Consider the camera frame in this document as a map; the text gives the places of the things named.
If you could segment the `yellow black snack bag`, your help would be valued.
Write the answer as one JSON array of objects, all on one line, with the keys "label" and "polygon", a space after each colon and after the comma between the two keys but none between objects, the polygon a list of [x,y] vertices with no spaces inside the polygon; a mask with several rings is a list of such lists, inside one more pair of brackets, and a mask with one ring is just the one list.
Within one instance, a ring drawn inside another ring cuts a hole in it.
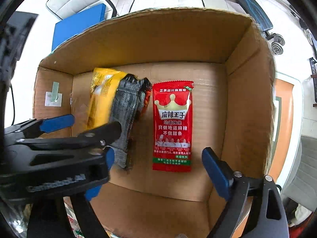
[{"label": "yellow black snack bag", "polygon": [[145,77],[111,68],[95,68],[90,84],[90,104],[87,129],[97,128],[117,121],[121,124],[121,136],[112,144],[115,164],[128,167],[128,147],[134,121],[145,113],[152,84]]}]

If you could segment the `red spicy strip packet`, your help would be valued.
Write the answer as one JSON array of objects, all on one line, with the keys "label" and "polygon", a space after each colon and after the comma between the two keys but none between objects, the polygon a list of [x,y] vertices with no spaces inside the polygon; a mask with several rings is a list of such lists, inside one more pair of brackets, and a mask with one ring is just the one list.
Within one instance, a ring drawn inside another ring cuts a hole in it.
[{"label": "red spicy strip packet", "polygon": [[193,81],[153,85],[153,170],[191,171]]}]

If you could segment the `green checkered table mat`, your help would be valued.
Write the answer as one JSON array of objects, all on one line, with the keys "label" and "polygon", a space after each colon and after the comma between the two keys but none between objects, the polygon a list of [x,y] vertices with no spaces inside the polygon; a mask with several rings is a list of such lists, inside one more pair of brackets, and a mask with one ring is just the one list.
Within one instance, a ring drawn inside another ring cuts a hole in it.
[{"label": "green checkered table mat", "polygon": [[282,172],[291,141],[293,125],[293,84],[275,80],[276,116],[273,133],[273,158],[268,174],[276,182]]}]

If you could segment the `grey fabric chair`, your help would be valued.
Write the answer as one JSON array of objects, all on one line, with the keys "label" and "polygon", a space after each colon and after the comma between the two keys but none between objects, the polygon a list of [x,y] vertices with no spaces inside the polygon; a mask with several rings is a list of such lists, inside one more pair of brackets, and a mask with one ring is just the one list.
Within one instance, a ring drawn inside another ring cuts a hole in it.
[{"label": "grey fabric chair", "polygon": [[312,212],[316,211],[316,138],[301,136],[282,195]]}]

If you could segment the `cardboard milk box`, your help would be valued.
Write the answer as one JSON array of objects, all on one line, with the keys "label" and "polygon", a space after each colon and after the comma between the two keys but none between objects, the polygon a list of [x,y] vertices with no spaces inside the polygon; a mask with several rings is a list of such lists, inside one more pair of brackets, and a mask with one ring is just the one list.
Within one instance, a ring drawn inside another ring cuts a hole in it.
[{"label": "cardboard milk box", "polygon": [[106,20],[42,59],[33,115],[73,114],[85,129],[92,72],[112,68],[165,86],[133,125],[130,169],[113,166],[91,204],[121,237],[206,237],[225,200],[202,165],[206,147],[245,176],[268,169],[275,66],[248,16],[212,9],[143,10]]}]

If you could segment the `chrome dumbbell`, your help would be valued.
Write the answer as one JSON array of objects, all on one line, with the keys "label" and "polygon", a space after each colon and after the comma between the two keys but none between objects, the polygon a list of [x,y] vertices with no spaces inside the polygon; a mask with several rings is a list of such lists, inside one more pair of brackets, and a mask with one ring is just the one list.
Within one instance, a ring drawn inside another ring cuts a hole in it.
[{"label": "chrome dumbbell", "polygon": [[282,55],[284,52],[283,46],[285,45],[284,38],[276,33],[269,34],[266,33],[266,40],[270,41],[271,43],[271,50],[275,55]]}]

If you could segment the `black sit-up bench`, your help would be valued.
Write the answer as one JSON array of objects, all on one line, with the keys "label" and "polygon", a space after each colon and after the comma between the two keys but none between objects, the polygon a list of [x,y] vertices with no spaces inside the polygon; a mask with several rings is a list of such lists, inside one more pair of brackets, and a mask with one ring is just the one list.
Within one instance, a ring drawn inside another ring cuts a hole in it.
[{"label": "black sit-up bench", "polygon": [[262,32],[269,31],[273,28],[273,24],[264,10],[255,0],[236,0],[242,9],[249,14],[255,22],[260,26]]}]

